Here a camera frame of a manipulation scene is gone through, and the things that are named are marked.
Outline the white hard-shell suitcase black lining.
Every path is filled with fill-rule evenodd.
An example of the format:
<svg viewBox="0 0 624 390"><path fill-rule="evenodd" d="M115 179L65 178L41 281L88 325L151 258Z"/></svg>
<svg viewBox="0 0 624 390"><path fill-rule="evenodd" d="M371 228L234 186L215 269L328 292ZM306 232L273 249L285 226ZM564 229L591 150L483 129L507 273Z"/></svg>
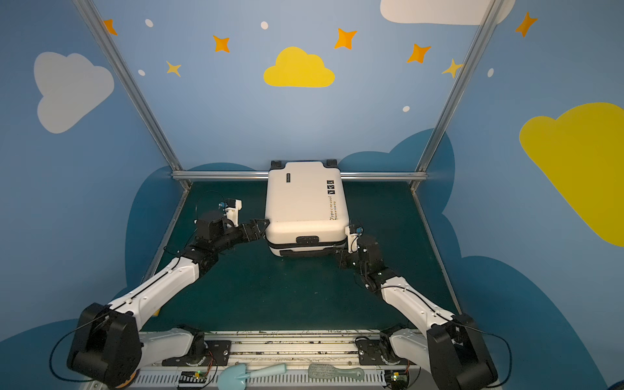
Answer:
<svg viewBox="0 0 624 390"><path fill-rule="evenodd" d="M349 212L336 159L274 160L266 189L266 241L274 255L316 257L345 247Z"/></svg>

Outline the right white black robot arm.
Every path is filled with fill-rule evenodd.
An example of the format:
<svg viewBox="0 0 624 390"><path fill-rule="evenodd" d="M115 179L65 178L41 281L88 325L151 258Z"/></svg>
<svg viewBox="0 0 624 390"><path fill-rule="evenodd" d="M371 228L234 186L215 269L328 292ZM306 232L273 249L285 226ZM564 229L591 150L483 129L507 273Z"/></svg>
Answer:
<svg viewBox="0 0 624 390"><path fill-rule="evenodd" d="M413 288L383 261L370 235L349 234L341 266L356 271L364 287L401 312L418 331L390 333L391 352L428 371L439 389L485 389L499 375L483 335L469 315L455 315Z"/></svg>

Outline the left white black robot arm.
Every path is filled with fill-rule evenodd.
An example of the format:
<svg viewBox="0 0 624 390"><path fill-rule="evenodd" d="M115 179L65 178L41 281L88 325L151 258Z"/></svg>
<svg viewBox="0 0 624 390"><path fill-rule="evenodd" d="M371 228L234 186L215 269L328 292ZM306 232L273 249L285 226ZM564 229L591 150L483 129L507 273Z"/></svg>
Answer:
<svg viewBox="0 0 624 390"><path fill-rule="evenodd" d="M141 368L189 352L201 354L202 331L189 327L142 333L146 322L175 295L194 284L235 245L262 240L267 219L240 223L233 211L201 218L191 239L167 266L107 305L83 310L68 352L69 370L110 388L129 385Z"/></svg>

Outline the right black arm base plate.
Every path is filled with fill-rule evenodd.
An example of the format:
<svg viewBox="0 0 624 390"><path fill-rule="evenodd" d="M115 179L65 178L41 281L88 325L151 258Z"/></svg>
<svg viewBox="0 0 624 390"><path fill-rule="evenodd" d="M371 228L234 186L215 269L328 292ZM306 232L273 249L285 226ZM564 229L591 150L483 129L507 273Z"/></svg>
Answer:
<svg viewBox="0 0 624 390"><path fill-rule="evenodd" d="M406 366L408 361L398 357L388 341L357 338L354 344L358 350L361 366Z"/></svg>

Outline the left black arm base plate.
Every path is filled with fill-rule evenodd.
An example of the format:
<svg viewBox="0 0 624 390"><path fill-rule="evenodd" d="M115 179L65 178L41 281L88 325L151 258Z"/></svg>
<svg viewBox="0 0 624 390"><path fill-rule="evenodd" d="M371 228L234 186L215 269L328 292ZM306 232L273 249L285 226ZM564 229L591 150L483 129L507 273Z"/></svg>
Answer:
<svg viewBox="0 0 624 390"><path fill-rule="evenodd" d="M216 364L220 367L227 367L231 341L211 341L204 340L202 343L195 343L188 354L182 357L171 357L162 361L163 367L208 367Z"/></svg>

